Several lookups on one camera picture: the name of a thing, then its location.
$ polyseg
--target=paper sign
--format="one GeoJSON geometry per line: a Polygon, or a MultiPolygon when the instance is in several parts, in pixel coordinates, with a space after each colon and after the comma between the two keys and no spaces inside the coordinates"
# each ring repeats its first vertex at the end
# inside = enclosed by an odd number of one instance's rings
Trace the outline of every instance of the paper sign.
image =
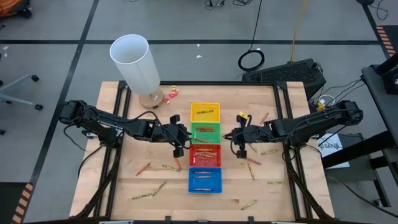
{"type": "MultiPolygon", "coordinates": [[[[322,136],[322,138],[318,139],[318,144],[323,142],[325,139],[330,137],[332,134],[325,134],[322,136]]],[[[343,149],[343,146],[341,145],[340,138],[338,137],[337,134],[333,135],[330,139],[328,139],[326,142],[324,142],[322,145],[318,146],[319,151],[321,151],[322,157],[328,156],[330,154],[333,154],[337,151],[340,151],[343,149]]],[[[345,168],[349,167],[349,162],[344,162],[342,164],[338,164],[332,167],[329,167],[327,169],[335,169],[335,168],[345,168]]]]}

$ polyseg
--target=gray floor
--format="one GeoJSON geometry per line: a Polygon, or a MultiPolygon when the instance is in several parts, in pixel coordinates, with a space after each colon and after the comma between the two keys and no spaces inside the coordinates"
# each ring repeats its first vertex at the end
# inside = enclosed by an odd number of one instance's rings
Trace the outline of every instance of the gray floor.
{"type": "MultiPolygon", "coordinates": [[[[251,39],[256,24],[258,0],[238,7],[227,0],[224,8],[206,11],[204,0],[100,0],[88,33],[88,40],[112,40],[135,33],[151,40],[175,39],[251,39]]],[[[79,40],[93,0],[39,0],[32,2],[34,16],[30,20],[6,19],[0,31],[1,40],[79,40]]],[[[385,0],[384,8],[392,9],[398,2],[385,0]]],[[[264,0],[256,39],[291,40],[302,1],[264,0]]],[[[395,24],[394,11],[377,24],[395,24]]],[[[369,21],[356,1],[309,0],[306,15],[298,32],[299,40],[376,40],[369,21]]],[[[162,80],[240,80],[239,56],[249,45],[196,44],[151,45],[162,80]]],[[[289,45],[255,45],[266,56],[264,68],[286,63],[289,45]]],[[[42,147],[44,137],[69,71],[76,45],[12,44],[0,46],[3,58],[0,79],[5,83],[26,73],[41,80],[27,80],[11,90],[19,96],[44,105],[36,111],[25,105],[0,104],[0,128],[8,132],[0,137],[0,181],[29,181],[42,147]]],[[[360,69],[385,60],[377,45],[297,45],[295,60],[313,58],[320,62],[329,86],[344,85],[360,76],[360,69]]],[[[247,58],[246,66],[256,58],[247,58]]],[[[81,99],[95,104],[102,81],[122,77],[109,58],[109,45],[85,45],[70,85],[67,100],[81,99]]],[[[336,96],[339,90],[328,94],[336,96]]],[[[346,128],[344,133],[370,137],[385,130],[381,117],[366,87],[346,97],[354,100],[365,112],[363,122],[346,128]]],[[[83,152],[72,145],[58,125],[45,160],[40,179],[32,197],[25,222],[67,218],[77,182],[77,169],[83,152]]],[[[76,130],[69,133],[78,143],[86,139],[76,130]]],[[[388,170],[381,169],[387,193],[398,213],[398,188],[388,170]]],[[[342,220],[373,223],[396,223],[394,219],[358,200],[344,187],[330,182],[329,189],[336,216],[342,220]]],[[[377,199],[371,182],[350,183],[369,200],[377,199]]]]}

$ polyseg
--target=white cylinder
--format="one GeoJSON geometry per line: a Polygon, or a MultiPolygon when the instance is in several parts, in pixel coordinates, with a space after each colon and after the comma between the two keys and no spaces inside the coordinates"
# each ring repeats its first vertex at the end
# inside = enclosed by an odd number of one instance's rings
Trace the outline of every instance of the white cylinder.
{"type": "Polygon", "coordinates": [[[133,93],[149,95],[158,89],[159,73],[145,38],[136,34],[119,37],[109,54],[133,93]]]}

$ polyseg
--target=blue bin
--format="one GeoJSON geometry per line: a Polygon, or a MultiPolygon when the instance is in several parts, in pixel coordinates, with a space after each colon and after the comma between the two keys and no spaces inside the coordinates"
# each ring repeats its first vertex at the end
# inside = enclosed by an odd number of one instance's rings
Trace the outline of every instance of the blue bin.
{"type": "Polygon", "coordinates": [[[189,168],[189,193],[214,194],[223,191],[223,179],[221,168],[219,167],[190,167],[189,168]],[[210,178],[198,178],[201,176],[211,176],[210,178]]]}

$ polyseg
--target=wooden table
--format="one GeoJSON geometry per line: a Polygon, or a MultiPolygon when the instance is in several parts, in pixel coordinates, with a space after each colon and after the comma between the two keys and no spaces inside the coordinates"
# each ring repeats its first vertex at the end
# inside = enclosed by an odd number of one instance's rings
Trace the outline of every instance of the wooden table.
{"type": "MultiPolygon", "coordinates": [[[[103,82],[96,105],[98,109],[113,112],[117,86],[118,82],[103,82]]],[[[287,86],[294,117],[308,114],[309,109],[302,83],[290,82],[287,86]]],[[[161,86],[161,89],[168,94],[171,87],[161,86]]],[[[172,98],[169,105],[163,105],[154,110],[163,123],[169,123],[170,116],[179,114],[181,123],[190,130],[191,102],[220,103],[222,134],[229,133],[237,127],[236,115],[240,111],[253,116],[252,124],[258,124],[266,112],[269,112],[267,120],[277,119],[274,92],[271,86],[180,85],[178,89],[179,95],[172,98]]],[[[287,117],[281,91],[280,97],[284,117],[287,117]]],[[[134,118],[144,111],[145,109],[138,103],[137,95],[132,94],[128,118],[134,118]]],[[[317,146],[316,141],[310,141],[309,145],[317,146]]],[[[86,156],[97,147],[97,139],[89,140],[86,156]]],[[[289,185],[267,184],[268,181],[288,180],[285,162],[281,158],[282,144],[263,143],[254,144],[254,147],[258,150],[258,154],[248,148],[248,157],[262,163],[261,166],[251,165],[256,176],[255,181],[250,176],[246,161],[237,159],[229,148],[229,141],[223,139],[221,143],[223,192],[221,194],[189,194],[188,150],[185,151],[185,156],[179,159],[183,170],[174,172],[162,167],[162,164],[176,166],[171,145],[154,144],[125,137],[111,219],[164,220],[165,216],[171,216],[172,220],[245,221],[248,220],[248,216],[253,216],[255,221],[294,220],[289,185]],[[279,149],[279,152],[265,156],[259,154],[268,149],[279,149]],[[148,162],[152,165],[136,177],[136,172],[148,162]],[[168,180],[167,184],[155,197],[131,200],[137,195],[153,192],[164,180],[168,180]],[[258,202],[247,210],[240,211],[253,199],[257,199],[258,202]]],[[[324,210],[334,216],[319,153],[307,147],[301,150],[301,155],[309,191],[324,210]]],[[[83,166],[70,215],[77,214],[98,188],[103,157],[104,150],[95,154],[83,166]]],[[[297,195],[301,216],[305,217],[302,194],[298,188],[297,195]]],[[[108,193],[105,192],[103,203],[106,202],[107,197],[108,193]]],[[[104,214],[104,207],[101,207],[102,214],[104,214]]]]}

